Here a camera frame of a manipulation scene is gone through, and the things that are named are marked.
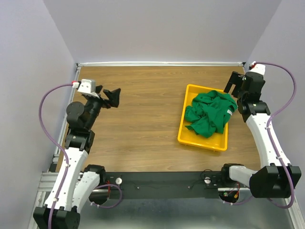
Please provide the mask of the green t shirt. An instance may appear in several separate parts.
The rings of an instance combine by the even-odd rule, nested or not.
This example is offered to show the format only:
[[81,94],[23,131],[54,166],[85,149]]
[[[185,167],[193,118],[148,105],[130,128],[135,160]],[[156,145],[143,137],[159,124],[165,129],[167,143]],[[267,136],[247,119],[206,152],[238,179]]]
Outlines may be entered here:
[[237,103],[229,94],[216,90],[199,93],[185,109],[184,119],[190,123],[186,128],[205,138],[223,134],[236,109]]

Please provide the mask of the yellow plastic tray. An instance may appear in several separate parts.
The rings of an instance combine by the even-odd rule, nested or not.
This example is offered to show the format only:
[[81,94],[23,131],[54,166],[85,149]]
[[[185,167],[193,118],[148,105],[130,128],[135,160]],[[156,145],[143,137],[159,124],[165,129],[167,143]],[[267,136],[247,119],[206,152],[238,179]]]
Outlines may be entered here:
[[221,89],[204,87],[195,84],[188,84],[185,91],[182,116],[178,131],[177,140],[179,143],[188,146],[194,146],[199,148],[204,148],[212,150],[215,152],[223,152],[228,148],[228,123],[224,126],[224,132],[214,133],[211,137],[205,138],[201,135],[197,135],[194,131],[188,130],[185,126],[189,125],[190,122],[187,122],[184,119],[185,109],[187,106],[192,105],[192,100],[200,93],[208,93],[211,90],[224,93]]

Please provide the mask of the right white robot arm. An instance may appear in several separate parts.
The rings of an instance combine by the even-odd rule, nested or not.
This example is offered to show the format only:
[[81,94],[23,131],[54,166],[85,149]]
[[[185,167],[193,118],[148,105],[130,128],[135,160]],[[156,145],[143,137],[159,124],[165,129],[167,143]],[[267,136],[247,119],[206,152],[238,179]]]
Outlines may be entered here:
[[264,71],[245,75],[232,72],[224,92],[237,98],[238,111],[254,138],[261,168],[254,171],[241,164],[224,164],[220,183],[230,187],[238,182],[250,189],[255,198],[288,198],[301,177],[298,166],[291,165],[277,140],[267,103],[260,99],[265,84]]

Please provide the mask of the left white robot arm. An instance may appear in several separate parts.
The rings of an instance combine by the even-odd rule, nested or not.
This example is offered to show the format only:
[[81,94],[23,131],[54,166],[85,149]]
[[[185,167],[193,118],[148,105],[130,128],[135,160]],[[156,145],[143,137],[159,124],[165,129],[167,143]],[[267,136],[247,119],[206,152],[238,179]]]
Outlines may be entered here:
[[103,89],[101,85],[82,93],[86,104],[72,102],[66,108],[66,120],[69,124],[65,146],[59,146],[63,152],[63,162],[56,181],[42,207],[36,207],[33,218],[40,229],[76,229],[80,224],[81,209],[90,194],[99,188],[105,188],[110,194],[111,188],[119,191],[119,200],[123,193],[117,184],[111,184],[106,178],[103,166],[82,165],[89,155],[95,133],[92,126],[101,109],[117,108],[121,89],[113,91]]

